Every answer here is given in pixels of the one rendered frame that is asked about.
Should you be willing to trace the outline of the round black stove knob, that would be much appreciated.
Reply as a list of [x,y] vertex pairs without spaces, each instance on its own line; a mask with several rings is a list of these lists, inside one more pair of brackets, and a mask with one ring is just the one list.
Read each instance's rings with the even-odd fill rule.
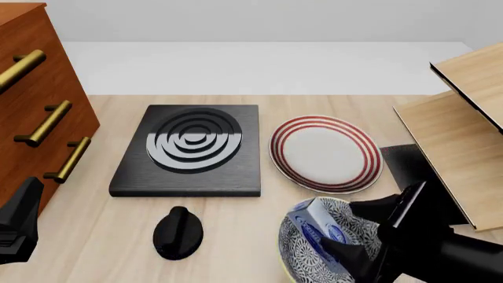
[[177,261],[191,256],[200,247],[204,230],[200,219],[186,207],[173,207],[159,221],[152,235],[157,253],[164,259]]

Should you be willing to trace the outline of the brown wooden cabinet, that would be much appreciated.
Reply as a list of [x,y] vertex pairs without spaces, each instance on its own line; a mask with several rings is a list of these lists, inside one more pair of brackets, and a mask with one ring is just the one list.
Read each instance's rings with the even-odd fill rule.
[[[46,60],[0,95],[0,207],[29,177],[44,185],[44,208],[59,183],[44,179],[59,171],[73,148],[67,143],[92,138],[100,124],[46,12],[37,2],[0,3],[0,73],[15,64],[14,56],[41,50]],[[72,108],[37,148],[15,142],[50,114],[45,105],[70,101]]]

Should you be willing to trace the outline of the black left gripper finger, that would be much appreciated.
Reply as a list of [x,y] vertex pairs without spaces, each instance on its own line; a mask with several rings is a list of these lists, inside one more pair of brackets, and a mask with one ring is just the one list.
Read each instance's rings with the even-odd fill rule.
[[36,178],[29,177],[9,200],[0,207],[0,229],[19,229],[28,215],[38,206],[44,185]]

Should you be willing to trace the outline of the blue patterned bowl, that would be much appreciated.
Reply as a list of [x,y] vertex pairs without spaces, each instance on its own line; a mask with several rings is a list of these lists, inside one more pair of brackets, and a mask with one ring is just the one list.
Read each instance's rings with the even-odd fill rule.
[[[329,214],[348,233],[353,245],[363,245],[370,259],[375,259],[381,242],[377,236],[378,223],[352,214],[349,202],[335,197],[319,197]],[[340,262],[327,263],[310,246],[286,215],[277,237],[278,251],[284,269],[296,283],[355,283]]]

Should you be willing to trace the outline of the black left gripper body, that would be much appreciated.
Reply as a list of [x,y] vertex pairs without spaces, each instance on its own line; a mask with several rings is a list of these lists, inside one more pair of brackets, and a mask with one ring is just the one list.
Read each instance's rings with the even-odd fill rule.
[[38,239],[36,230],[17,231],[0,227],[0,264],[26,263]]

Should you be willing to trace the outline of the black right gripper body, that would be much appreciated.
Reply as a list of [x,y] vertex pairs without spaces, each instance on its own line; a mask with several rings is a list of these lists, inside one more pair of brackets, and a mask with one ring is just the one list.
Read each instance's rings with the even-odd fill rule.
[[378,228],[381,249],[373,262],[373,283],[392,283],[401,274],[422,277],[427,257],[416,235],[414,206],[419,204],[425,182],[403,190],[390,216]]

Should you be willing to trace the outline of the white plate with red rings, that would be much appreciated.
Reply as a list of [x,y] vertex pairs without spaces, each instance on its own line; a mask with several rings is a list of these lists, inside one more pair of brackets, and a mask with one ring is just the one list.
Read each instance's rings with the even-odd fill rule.
[[272,132],[268,146],[272,162],[286,178],[319,193],[365,190],[384,169],[384,158],[374,140],[336,117],[288,119]]

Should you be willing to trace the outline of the blue white cream cheese box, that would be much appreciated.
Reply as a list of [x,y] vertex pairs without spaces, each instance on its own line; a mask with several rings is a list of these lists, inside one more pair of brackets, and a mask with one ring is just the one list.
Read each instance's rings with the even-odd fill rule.
[[297,204],[287,216],[310,246],[327,263],[334,265],[339,261],[323,249],[321,246],[323,237],[342,244],[351,244],[349,234],[329,214],[319,197]]

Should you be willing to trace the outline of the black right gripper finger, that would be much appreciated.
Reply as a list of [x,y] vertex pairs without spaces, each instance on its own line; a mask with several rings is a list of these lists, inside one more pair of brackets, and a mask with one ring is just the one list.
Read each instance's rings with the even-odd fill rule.
[[321,246],[337,259],[352,276],[355,283],[376,283],[376,269],[363,245],[342,244],[328,237],[321,239]]
[[382,223],[387,221],[399,200],[400,195],[394,194],[378,200],[350,202],[349,207],[354,216],[375,223]]

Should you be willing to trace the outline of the flat black stove plate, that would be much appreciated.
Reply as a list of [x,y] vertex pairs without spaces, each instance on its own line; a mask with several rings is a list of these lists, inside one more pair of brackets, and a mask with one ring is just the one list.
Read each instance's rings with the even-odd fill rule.
[[112,197],[259,197],[258,105],[149,105]]

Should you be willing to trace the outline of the pale wooden shelf rack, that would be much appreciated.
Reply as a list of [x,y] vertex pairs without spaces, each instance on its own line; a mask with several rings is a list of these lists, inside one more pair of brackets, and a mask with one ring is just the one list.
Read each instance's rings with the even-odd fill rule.
[[474,230],[503,229],[503,42],[430,69],[450,91],[396,115]]

